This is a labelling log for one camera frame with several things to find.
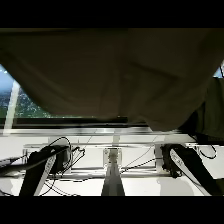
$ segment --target sky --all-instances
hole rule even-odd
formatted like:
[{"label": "sky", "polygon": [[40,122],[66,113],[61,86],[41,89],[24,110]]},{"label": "sky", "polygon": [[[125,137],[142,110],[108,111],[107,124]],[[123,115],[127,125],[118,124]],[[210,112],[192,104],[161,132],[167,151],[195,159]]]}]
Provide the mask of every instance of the sky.
[{"label": "sky", "polygon": [[0,65],[0,93],[8,92],[12,89],[13,78],[9,73]]}]

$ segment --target metal stand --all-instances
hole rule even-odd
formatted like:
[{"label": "metal stand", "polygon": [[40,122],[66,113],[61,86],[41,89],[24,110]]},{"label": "metal stand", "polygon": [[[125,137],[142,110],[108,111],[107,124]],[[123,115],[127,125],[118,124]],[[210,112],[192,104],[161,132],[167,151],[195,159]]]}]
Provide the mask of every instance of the metal stand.
[{"label": "metal stand", "polygon": [[125,196],[117,164],[118,149],[110,149],[109,164],[101,196]]}]

